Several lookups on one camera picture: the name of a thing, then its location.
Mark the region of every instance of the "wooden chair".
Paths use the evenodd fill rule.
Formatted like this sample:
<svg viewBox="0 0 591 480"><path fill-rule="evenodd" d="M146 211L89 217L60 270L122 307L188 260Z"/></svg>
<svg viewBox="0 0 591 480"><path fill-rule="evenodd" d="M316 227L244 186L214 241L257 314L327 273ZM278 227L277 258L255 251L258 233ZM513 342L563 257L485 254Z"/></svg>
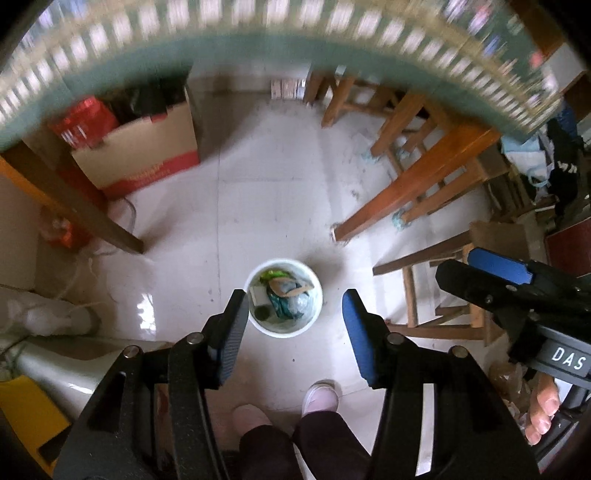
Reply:
<svg viewBox="0 0 591 480"><path fill-rule="evenodd" d="M436 267L448 258L461 258L465 262L469 251L475 247L485 248L516 260L528 260L530 257L525 229L522 225L473 222L467 232L406 257L374 267L374 276L402 270L407 302L407 323L406 325L389 324L390 331L419 338L484 340L485 345L499 338L502 330L492 321L489 312L472 304L455 307L439 305L435 308L435 319L424 323L418 321L413 265L429 262L431 267ZM464 314L470 314L469 325L445 325Z"/></svg>

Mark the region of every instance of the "plastic bag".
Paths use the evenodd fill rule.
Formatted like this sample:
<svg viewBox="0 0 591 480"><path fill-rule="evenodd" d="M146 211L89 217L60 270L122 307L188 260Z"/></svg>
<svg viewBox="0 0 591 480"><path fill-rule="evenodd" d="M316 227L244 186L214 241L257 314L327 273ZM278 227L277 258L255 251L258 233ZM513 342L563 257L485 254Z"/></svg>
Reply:
<svg viewBox="0 0 591 480"><path fill-rule="evenodd" d="M277 317L282 320L302 318L310 303L310 296L307 293L301 293L294 297L280 297L270 287L267 287L267 295L269 295Z"/></svg>
<svg viewBox="0 0 591 480"><path fill-rule="evenodd" d="M62 120L48 126L78 149L96 146L119 126L119 122L104 103L96 97L88 97L70 108Z"/></svg>
<svg viewBox="0 0 591 480"><path fill-rule="evenodd" d="M523 379L525 371L521 364L493 362L488 372L488 378L501 398L512 403L519 414L524 414L530 407L531 388Z"/></svg>

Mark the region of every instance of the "wooden table leg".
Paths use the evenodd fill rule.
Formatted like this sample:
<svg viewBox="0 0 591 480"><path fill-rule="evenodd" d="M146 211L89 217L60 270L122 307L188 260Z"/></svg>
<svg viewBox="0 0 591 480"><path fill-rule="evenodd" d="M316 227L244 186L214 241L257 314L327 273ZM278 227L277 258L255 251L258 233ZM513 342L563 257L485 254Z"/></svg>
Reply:
<svg viewBox="0 0 591 480"><path fill-rule="evenodd" d="M438 244L424 248L421 251L407 255L406 257L393 260L388 263L376 265L373 269L374 276L384 275L386 273L400 270L404 267L410 267L418 263L428 262L432 258L441 258L444 254L456 252L472 241L470 232L466 231L439 242Z"/></svg>
<svg viewBox="0 0 591 480"><path fill-rule="evenodd" d="M109 219L92 202L64 182L23 142L0 157L0 173L52 211L87 229L98 238L130 253L142 253L144 244Z"/></svg>
<svg viewBox="0 0 591 480"><path fill-rule="evenodd" d="M323 72L312 72L310 78L306 82L306 90L304 91L304 103L314 103L318 98L320 85L325 81Z"/></svg>
<svg viewBox="0 0 591 480"><path fill-rule="evenodd" d="M377 197L341 223L335 229L335 239L351 239L394 213L465 165L471 158L497 142L500 137L497 130L476 123L455 127Z"/></svg>
<svg viewBox="0 0 591 480"><path fill-rule="evenodd" d="M390 120L384 126L379 138L371 147L371 154L379 157L396 140L407 125L413 120L425 103L425 96L420 93L408 92L398 103Z"/></svg>
<svg viewBox="0 0 591 480"><path fill-rule="evenodd" d="M414 205L408 212L404 212L401 215L401 219L404 222L412 222L423 215L433 213L443 207L449 200L452 200L481 183L482 179L480 175L478 175L478 172L469 169L450 183L440 187L438 191L433 193L433 195Z"/></svg>
<svg viewBox="0 0 591 480"><path fill-rule="evenodd" d="M331 127L335 122L340 110L349 97L349 92L355 84L355 77L343 77L337 85L336 91L333 92L332 100L330 101L324 117L322 117L321 126L322 128Z"/></svg>
<svg viewBox="0 0 591 480"><path fill-rule="evenodd" d="M368 107L373 110L383 110L394 95L390 87L379 85L368 102Z"/></svg>
<svg viewBox="0 0 591 480"><path fill-rule="evenodd" d="M425 138L431 132L433 132L433 130L435 130L435 128L437 128L435 120L433 120L431 117L427 118L425 120L425 123L421 125L421 128L419 128L418 131L416 131L413 134L410 134L407 137L407 140L405 144L402 146L402 148L405 149L408 153L412 153L414 149L417 148L421 143L423 143L423 140L425 140Z"/></svg>

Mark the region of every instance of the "blue gripper pad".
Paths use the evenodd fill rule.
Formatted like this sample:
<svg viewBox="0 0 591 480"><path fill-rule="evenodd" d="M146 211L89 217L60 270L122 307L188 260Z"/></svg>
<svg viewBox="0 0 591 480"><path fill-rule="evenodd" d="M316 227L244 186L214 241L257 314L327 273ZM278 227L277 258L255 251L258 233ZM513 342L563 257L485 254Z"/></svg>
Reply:
<svg viewBox="0 0 591 480"><path fill-rule="evenodd" d="M377 351L384 347L389 333L384 319L368 313L357 290L350 288L343 294L343 320L353 346L359 373L370 387L382 388L377 363Z"/></svg>
<svg viewBox="0 0 591 480"><path fill-rule="evenodd" d="M527 265L512 258L474 248L468 253L468 265L484 270L491 275L504 278L515 285L530 284L533 275L527 270Z"/></svg>

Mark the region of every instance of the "blue cloth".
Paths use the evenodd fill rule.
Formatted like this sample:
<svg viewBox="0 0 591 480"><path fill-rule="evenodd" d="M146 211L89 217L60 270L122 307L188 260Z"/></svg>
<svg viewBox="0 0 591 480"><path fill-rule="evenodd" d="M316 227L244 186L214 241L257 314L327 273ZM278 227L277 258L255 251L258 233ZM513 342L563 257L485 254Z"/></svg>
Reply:
<svg viewBox="0 0 591 480"><path fill-rule="evenodd" d="M570 135L570 138L577 138L579 133L577 132L577 118L574 114L573 108L564 102L564 108L556 115L556 120L560 128Z"/></svg>
<svg viewBox="0 0 591 480"><path fill-rule="evenodd" d="M519 143L514 138L503 135L501 137L501 153L508 152L538 152L541 150L538 135L530 137L525 143Z"/></svg>

